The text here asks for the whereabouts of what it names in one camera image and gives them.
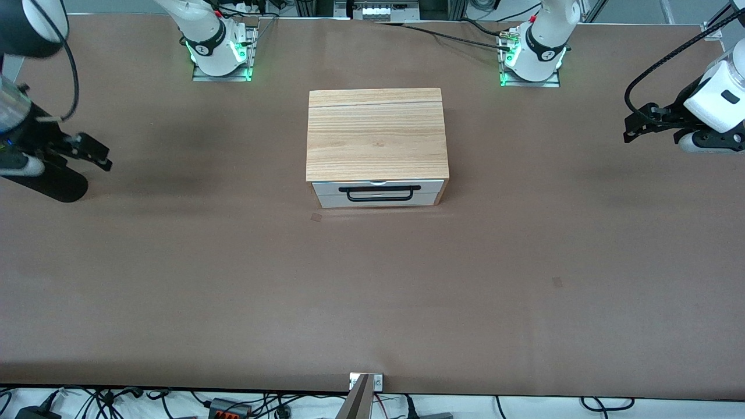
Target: wood grain surface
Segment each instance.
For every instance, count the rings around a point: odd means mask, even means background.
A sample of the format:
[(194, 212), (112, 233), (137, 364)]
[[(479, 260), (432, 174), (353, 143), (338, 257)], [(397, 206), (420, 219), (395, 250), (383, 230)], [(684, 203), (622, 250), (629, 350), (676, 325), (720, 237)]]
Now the wood grain surface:
[[(697, 26), (580, 25), (559, 89), (500, 87), (493, 50), (370, 22), (280, 19), (243, 84), (192, 83), (168, 16), (70, 26), (64, 130), (114, 166), (71, 162), (91, 187), (69, 205), (0, 182), (0, 382), (745, 394), (745, 161), (621, 135), (627, 84)], [(693, 45), (635, 104), (720, 54)], [(68, 68), (27, 60), (19, 81), (58, 115)], [(402, 87), (442, 90), (440, 205), (318, 209), (308, 92)]]
[(439, 88), (310, 92), (308, 182), (449, 177)]

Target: black drawer handle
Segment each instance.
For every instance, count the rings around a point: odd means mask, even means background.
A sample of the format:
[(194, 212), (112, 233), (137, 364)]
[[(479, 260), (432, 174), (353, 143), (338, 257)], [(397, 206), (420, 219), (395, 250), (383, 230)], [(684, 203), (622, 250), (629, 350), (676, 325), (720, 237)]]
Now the black drawer handle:
[[(409, 201), (414, 197), (414, 191), (420, 190), (422, 187), (419, 185), (411, 186), (359, 186), (356, 188), (339, 188), (339, 192), (346, 192), (346, 199), (351, 202), (388, 202), (388, 201)], [(409, 191), (409, 195), (406, 196), (390, 196), (390, 197), (370, 197), (370, 198), (355, 198), (351, 194), (352, 192), (396, 192), (396, 191)]]

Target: white floor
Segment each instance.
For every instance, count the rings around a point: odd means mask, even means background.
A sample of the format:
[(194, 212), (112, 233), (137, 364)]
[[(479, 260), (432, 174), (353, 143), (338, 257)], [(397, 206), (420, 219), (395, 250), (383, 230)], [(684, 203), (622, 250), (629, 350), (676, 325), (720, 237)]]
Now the white floor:
[[(26, 406), (38, 406), (53, 391), (53, 388), (20, 388), (13, 390), (13, 398), (0, 418), (14, 418), (19, 409)], [(234, 401), (255, 400), (260, 394), (245, 393), (209, 393), (197, 392), (202, 400), (223, 397)], [(382, 394), (383, 404), (389, 419), (408, 413), (406, 400), (397, 394)], [(88, 395), (81, 390), (60, 392), (54, 400), (52, 411), (62, 415), (63, 419), (75, 418), (85, 403)], [(420, 416), (449, 412), (454, 419), (501, 419), (496, 407), (495, 398), (490, 396), (426, 396), (413, 395), (417, 413)], [(585, 410), (576, 397), (500, 397), (507, 419), (603, 419), (601, 413)], [(0, 398), (0, 408), (4, 397)], [(188, 392), (175, 391), (166, 397), (168, 409), (174, 418), (207, 418), (208, 411)], [(343, 400), (340, 398), (304, 397), (290, 404), (293, 419), (335, 418)], [(622, 399), (603, 399), (606, 407), (622, 406), (628, 403)], [(146, 397), (135, 399), (130, 395), (117, 399), (115, 407), (124, 419), (167, 419), (160, 400), (149, 400)], [(88, 412), (89, 419), (95, 419), (97, 408)], [(694, 418), (745, 418), (743, 402), (705, 402), (687, 400), (636, 400), (635, 405), (623, 412), (610, 412), (609, 419), (694, 419)], [(372, 408), (372, 419), (385, 419), (378, 404)]]

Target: light wood top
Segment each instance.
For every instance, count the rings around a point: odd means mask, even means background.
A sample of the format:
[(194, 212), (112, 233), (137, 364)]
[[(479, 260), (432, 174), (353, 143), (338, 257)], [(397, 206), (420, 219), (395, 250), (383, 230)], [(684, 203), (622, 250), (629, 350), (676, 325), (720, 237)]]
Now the light wood top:
[(305, 177), (449, 178), (440, 89), (311, 91)]

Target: black joint band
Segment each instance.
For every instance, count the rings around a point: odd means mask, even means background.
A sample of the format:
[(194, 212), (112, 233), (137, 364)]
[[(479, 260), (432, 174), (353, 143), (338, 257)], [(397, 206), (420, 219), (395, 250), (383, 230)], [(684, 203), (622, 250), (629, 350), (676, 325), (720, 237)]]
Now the black joint band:
[(543, 45), (540, 42), (536, 41), (536, 38), (533, 37), (533, 26), (532, 25), (528, 27), (526, 31), (526, 35), (527, 35), (526, 36), (527, 46), (530, 47), (530, 49), (536, 53), (536, 56), (538, 57), (538, 61), (546, 62), (546, 61), (553, 60), (558, 54), (561, 53), (561, 51), (566, 46), (566, 42), (564, 42), (562, 45), (549, 48), (546, 45)]
[(215, 50), (215, 48), (223, 43), (226, 33), (225, 24), (221, 20), (218, 21), (220, 22), (220, 29), (218, 29), (217, 33), (215, 33), (212, 38), (209, 38), (206, 41), (196, 42), (184, 37), (184, 40), (186, 40), (186, 44), (189, 46), (189, 48), (191, 48), (192, 51), (194, 51), (198, 55), (201, 55), (202, 57), (208, 57), (212, 55), (212, 52)]

